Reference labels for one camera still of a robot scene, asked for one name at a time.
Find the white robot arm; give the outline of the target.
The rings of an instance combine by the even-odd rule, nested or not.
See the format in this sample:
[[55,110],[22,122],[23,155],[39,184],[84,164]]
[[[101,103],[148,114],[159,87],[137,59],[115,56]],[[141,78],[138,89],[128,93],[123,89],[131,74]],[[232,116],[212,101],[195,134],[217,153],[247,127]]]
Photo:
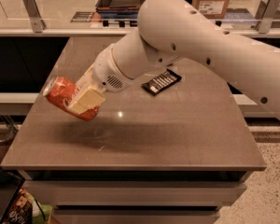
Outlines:
[[185,0],[146,0],[137,27],[102,51],[77,84],[69,110],[81,114],[144,73],[180,58],[204,65],[280,120],[280,49],[230,33]]

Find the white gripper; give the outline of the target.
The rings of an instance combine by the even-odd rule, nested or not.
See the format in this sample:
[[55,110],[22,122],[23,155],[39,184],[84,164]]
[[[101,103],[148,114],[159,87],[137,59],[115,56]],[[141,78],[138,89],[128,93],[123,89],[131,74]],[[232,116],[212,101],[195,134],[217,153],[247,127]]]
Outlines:
[[[113,57],[114,45],[109,45],[96,58],[92,66],[76,82],[82,90],[74,95],[68,110],[82,114],[105,101],[105,91],[121,92],[132,86],[133,80],[126,77],[116,65]],[[92,86],[94,80],[100,87]]]

